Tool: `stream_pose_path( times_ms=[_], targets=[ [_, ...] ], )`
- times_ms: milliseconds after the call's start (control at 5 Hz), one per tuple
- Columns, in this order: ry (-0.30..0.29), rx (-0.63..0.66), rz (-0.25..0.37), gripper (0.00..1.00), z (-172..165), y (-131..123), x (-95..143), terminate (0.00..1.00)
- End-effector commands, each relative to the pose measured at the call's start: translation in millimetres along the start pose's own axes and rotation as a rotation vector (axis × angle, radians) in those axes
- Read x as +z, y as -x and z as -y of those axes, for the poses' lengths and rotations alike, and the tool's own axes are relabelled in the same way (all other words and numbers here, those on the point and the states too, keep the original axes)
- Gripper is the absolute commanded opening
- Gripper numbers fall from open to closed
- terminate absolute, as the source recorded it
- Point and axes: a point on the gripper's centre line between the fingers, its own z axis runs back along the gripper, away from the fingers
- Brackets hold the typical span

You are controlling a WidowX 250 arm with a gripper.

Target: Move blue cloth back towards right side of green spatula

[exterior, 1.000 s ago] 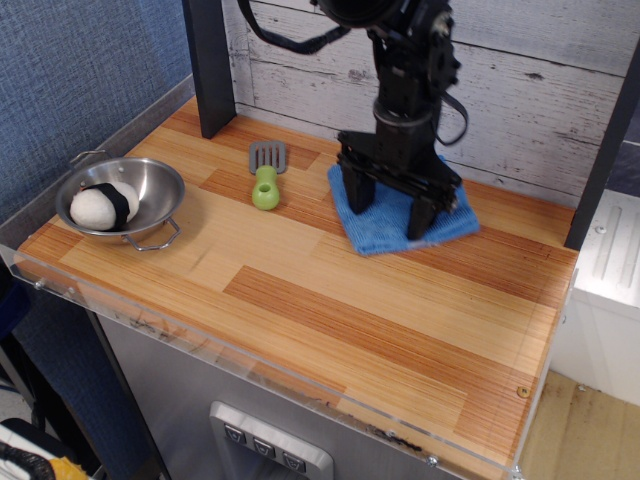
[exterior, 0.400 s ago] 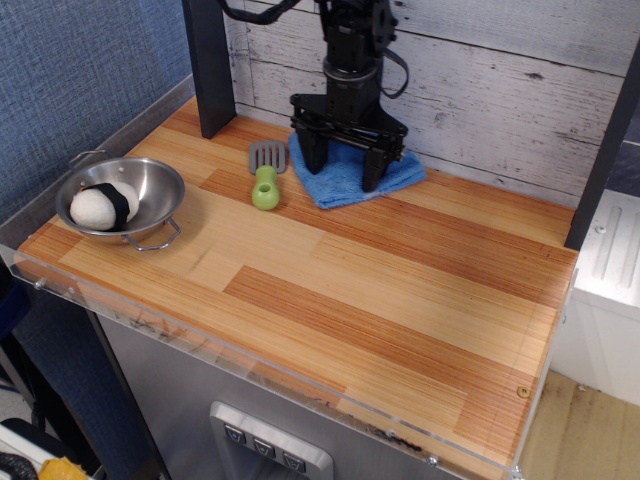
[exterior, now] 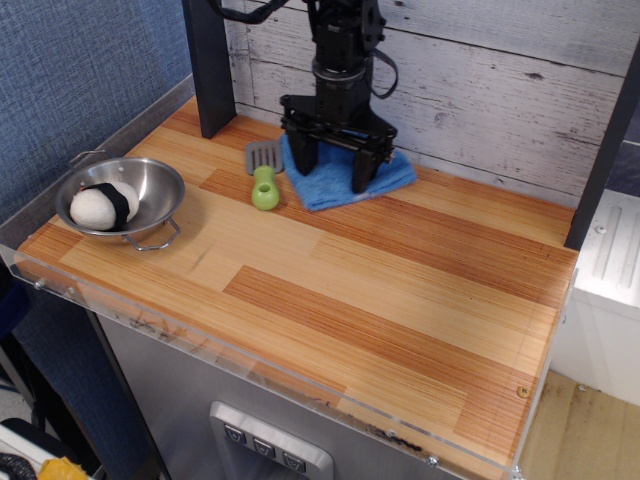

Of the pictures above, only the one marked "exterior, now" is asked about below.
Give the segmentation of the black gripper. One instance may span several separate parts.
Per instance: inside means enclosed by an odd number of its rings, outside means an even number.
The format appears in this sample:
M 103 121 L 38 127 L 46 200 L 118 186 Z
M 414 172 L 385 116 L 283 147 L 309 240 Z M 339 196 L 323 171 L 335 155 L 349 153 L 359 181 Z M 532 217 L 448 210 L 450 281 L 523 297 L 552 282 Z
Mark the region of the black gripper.
M 352 191 L 363 193 L 380 162 L 393 157 L 397 130 L 370 106 L 372 71 L 347 76 L 318 71 L 313 95 L 286 94 L 282 126 L 286 130 L 295 166 L 303 176 L 318 164 L 319 143 L 357 151 L 353 160 Z

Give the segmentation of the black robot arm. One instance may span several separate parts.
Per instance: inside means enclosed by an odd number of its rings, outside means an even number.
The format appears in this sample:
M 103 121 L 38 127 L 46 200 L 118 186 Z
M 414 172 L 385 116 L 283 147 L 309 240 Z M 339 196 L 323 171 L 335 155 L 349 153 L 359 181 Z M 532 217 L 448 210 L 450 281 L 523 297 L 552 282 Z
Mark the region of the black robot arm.
M 315 43 L 313 96 L 284 95 L 282 126 L 297 171 L 307 176 L 318 165 L 321 143 L 353 153 L 352 190 L 362 193 L 378 168 L 391 159 L 397 129 L 371 108 L 374 61 L 395 63 L 377 49 L 386 20 L 376 1 L 309 1 Z

